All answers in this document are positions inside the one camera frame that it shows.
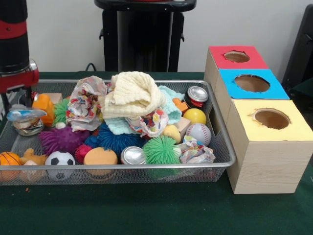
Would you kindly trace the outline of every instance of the blue top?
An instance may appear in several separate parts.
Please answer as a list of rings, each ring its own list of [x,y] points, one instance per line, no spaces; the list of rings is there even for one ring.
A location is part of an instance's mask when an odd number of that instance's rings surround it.
[[[220,70],[228,94],[233,99],[289,99],[285,90],[271,70]],[[249,92],[243,90],[235,82],[240,75],[255,75],[269,83],[265,92]]]

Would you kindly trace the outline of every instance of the red square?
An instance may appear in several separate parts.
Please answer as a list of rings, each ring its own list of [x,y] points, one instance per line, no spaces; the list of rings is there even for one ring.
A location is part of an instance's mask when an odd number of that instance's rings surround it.
[[[252,46],[210,46],[210,51],[219,69],[224,70],[267,70],[268,66]]]

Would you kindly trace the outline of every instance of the black cable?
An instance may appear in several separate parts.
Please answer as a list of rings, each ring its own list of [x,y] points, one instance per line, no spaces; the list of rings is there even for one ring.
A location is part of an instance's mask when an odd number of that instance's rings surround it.
[[[89,67],[92,66],[93,71],[97,71],[96,66],[93,63],[89,63],[85,69],[85,71],[88,71]]]

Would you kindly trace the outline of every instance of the table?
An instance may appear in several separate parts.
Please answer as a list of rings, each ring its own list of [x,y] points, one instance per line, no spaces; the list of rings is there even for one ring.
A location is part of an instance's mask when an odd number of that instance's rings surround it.
[[[41,73],[46,79],[91,74]],[[151,73],[155,79],[202,79],[203,73]],[[0,231],[8,234],[312,234],[313,167],[295,194],[234,195],[217,183],[0,187]]]

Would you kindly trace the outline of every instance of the shape sorter box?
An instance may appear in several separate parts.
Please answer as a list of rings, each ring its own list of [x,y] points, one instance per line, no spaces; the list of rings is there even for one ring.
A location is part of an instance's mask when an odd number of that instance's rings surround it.
[[[291,100],[233,100],[227,130],[235,194],[294,193],[313,153],[313,132]]]
[[[204,80],[215,90],[219,70],[267,70],[262,56],[252,46],[222,46],[208,49]]]
[[[220,70],[214,94],[225,122],[232,99],[289,99],[271,70]]]

